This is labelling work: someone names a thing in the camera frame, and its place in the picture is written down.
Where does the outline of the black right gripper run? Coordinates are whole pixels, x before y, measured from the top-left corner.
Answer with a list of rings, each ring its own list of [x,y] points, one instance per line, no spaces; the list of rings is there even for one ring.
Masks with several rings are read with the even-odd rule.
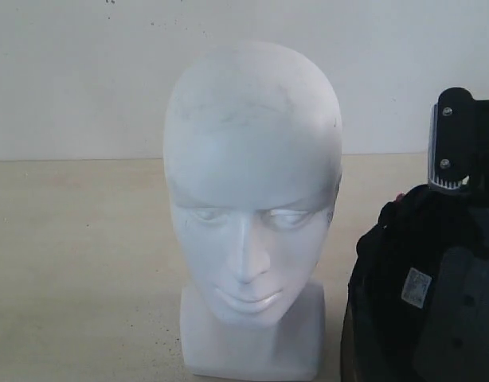
[[[443,195],[463,202],[489,239],[489,99],[454,87],[444,90],[436,104],[436,158],[450,161],[438,174],[447,181],[465,180],[460,193]]]

